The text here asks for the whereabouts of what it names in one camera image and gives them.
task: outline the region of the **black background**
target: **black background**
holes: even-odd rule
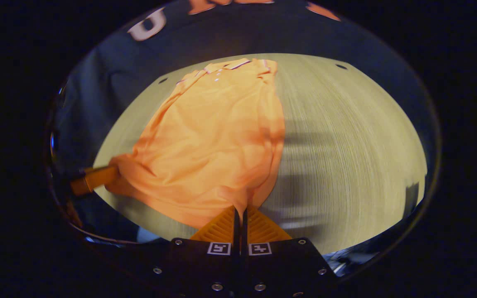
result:
[[[441,120],[438,192],[413,232],[347,286],[358,296],[477,296],[477,2],[320,1],[421,75]],[[48,198],[41,140],[74,64],[150,1],[0,2],[0,296],[151,296],[74,240]]]

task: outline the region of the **fabric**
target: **fabric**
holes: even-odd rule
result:
[[[184,76],[133,153],[111,159],[121,177],[106,189],[194,228],[231,205],[242,220],[277,179],[284,116],[276,71],[274,61],[240,59]]]

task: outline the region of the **screw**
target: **screw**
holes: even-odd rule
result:
[[[221,284],[213,284],[213,285],[211,286],[211,288],[212,288],[213,290],[215,290],[215,291],[222,291],[223,288],[224,288],[224,286],[221,285]]]
[[[255,291],[263,291],[263,290],[266,290],[266,285],[265,284],[258,284],[254,287]]]

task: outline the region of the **white letter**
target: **white letter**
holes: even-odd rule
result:
[[[137,41],[143,41],[151,38],[157,32],[160,32],[161,29],[165,26],[165,14],[163,14],[163,8],[161,7],[157,11],[151,13],[146,19],[149,19],[152,22],[152,29],[146,30],[143,26],[143,22],[145,20],[140,21],[139,23],[135,24],[128,32],[132,35],[132,37]]]

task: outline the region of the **wooden table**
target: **wooden table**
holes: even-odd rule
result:
[[[144,127],[183,75],[210,62],[243,57],[278,63],[276,88],[286,136],[277,183],[260,211],[288,234],[308,237],[320,253],[330,253],[398,222],[407,187],[418,183],[417,203],[422,200],[426,159],[400,106],[350,64],[307,55],[233,56],[164,74],[122,113],[94,167],[132,152]],[[125,217],[165,239],[189,238],[196,232],[138,200],[114,195],[104,187],[95,191]]]

